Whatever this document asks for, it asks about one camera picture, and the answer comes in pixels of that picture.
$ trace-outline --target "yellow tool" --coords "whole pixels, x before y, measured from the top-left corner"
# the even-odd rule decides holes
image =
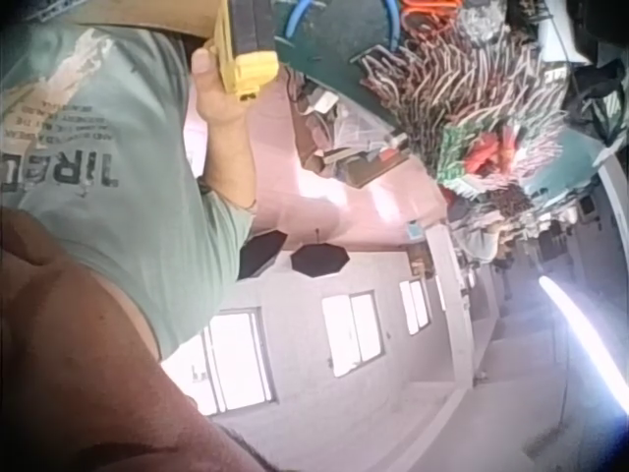
[[[271,0],[220,0],[214,31],[220,75],[228,93],[256,98],[279,71]]]

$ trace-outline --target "green t-shirt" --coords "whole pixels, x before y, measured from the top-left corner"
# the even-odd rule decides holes
[[[5,34],[1,203],[125,291],[165,359],[208,325],[252,222],[202,195],[186,159],[183,45],[56,23]]]

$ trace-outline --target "black umbrella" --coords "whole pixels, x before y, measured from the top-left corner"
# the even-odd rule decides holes
[[[345,249],[327,243],[307,244],[291,255],[293,270],[308,277],[337,273],[349,260]]]
[[[250,239],[240,250],[238,279],[258,277],[273,266],[288,235],[281,231],[269,231]]]

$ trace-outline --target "blue cable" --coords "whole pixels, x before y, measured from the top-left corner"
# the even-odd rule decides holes
[[[306,10],[311,6],[311,3],[313,3],[313,0],[299,0],[299,3],[293,8],[290,17],[288,17],[288,22],[286,23],[286,30],[284,31],[284,36],[286,36],[287,39],[295,35],[295,30],[306,13]]]
[[[384,0],[386,4],[386,11],[389,14],[389,22],[391,23],[391,34],[389,37],[389,49],[396,51],[400,43],[400,35],[402,28],[400,26],[400,8],[397,5],[397,0]]]

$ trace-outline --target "white window frame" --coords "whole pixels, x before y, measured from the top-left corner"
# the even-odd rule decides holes
[[[257,403],[248,404],[246,406],[239,406],[239,407],[229,406],[230,399],[226,398],[225,392],[223,391],[223,386],[221,384],[221,378],[220,378],[221,376],[219,374],[219,368],[218,368],[219,366],[217,365],[217,359],[216,359],[216,356],[214,355],[213,346],[215,344],[213,340],[213,334],[212,334],[211,322],[210,322],[209,326],[206,326],[200,334],[198,334],[197,336],[195,336],[195,338],[189,341],[189,343],[191,342],[198,343],[200,340],[200,344],[202,345],[202,359],[196,358],[196,361],[200,360],[204,364],[205,372],[202,373],[201,379],[198,382],[208,382],[209,384],[208,390],[212,397],[213,404],[216,407],[215,412],[206,413],[202,411],[202,409],[200,408],[200,405],[198,405],[198,407],[201,410],[201,413],[206,414],[206,416],[220,415],[223,413],[256,407],[265,403],[271,403],[271,402],[276,401],[275,389],[274,389],[271,371],[270,371],[270,365],[268,361],[268,353],[266,351],[266,343],[264,339],[264,329],[262,325],[262,317],[261,317],[260,309],[249,308],[249,309],[242,309],[242,310],[226,310],[215,315],[212,318],[212,320],[216,320],[219,317],[229,317],[229,316],[234,316],[234,315],[239,315],[239,316],[247,315],[249,318],[251,337],[252,337],[252,340],[254,343],[254,349],[255,349],[257,374],[259,375],[260,386],[263,392],[263,400]],[[168,367],[166,367],[166,364],[168,364],[169,360],[166,360],[166,362],[164,363],[164,370],[166,371],[166,374],[170,376],[172,371],[170,371]],[[171,377],[173,377],[173,382],[177,384],[178,382],[174,378],[176,376],[171,376]],[[186,388],[182,384],[179,384],[179,387],[182,389],[184,393],[186,393],[189,397],[191,397],[197,403],[199,403],[199,399],[195,398],[195,395],[192,392],[187,391]]]
[[[400,295],[406,315],[406,327],[414,336],[430,326],[430,302],[426,284],[421,279],[400,282]]]
[[[370,300],[372,302],[372,311],[373,311],[373,323],[374,323],[374,328],[376,330],[376,334],[377,334],[377,347],[378,347],[378,352],[372,356],[370,356],[369,358],[366,359],[366,355],[364,354],[364,351],[366,349],[366,346],[362,346],[361,345],[361,339],[360,336],[358,334],[358,324],[357,324],[357,314],[354,311],[354,306],[352,301],[365,297],[365,296],[369,296]],[[347,312],[347,314],[350,315],[351,317],[351,327],[353,330],[353,336],[356,336],[356,346],[350,346],[350,348],[355,348],[358,350],[358,354],[359,354],[359,358],[357,359],[357,361],[353,364],[353,366],[344,369],[344,368],[338,368],[338,366],[335,366],[334,364],[334,351],[335,351],[335,346],[334,346],[334,341],[332,340],[332,336],[330,333],[330,326],[328,325],[329,323],[329,318],[328,317],[334,317],[337,316],[337,314],[330,314],[330,313],[326,313],[325,312],[325,301],[326,300],[331,300],[331,299],[342,299],[345,298],[347,299],[348,303],[348,307],[349,307],[349,311]],[[382,357],[384,355],[384,342],[382,341],[382,329],[380,326],[380,319],[379,319],[379,315],[378,315],[378,310],[377,310],[377,305],[375,302],[375,294],[373,291],[367,291],[367,292],[360,292],[360,293],[354,293],[351,295],[337,295],[337,296],[332,296],[332,297],[325,297],[322,301],[321,301],[321,305],[322,305],[322,310],[323,310],[323,317],[325,320],[325,327],[326,327],[326,332],[327,332],[327,339],[328,339],[328,343],[329,343],[329,347],[330,347],[330,367],[332,368],[332,371],[334,372],[334,377],[337,379],[340,379],[341,377],[344,377],[348,374],[350,374],[351,372],[356,371],[357,369],[359,369],[360,367],[366,365],[366,364],[370,364],[371,362],[379,359],[380,357]]]

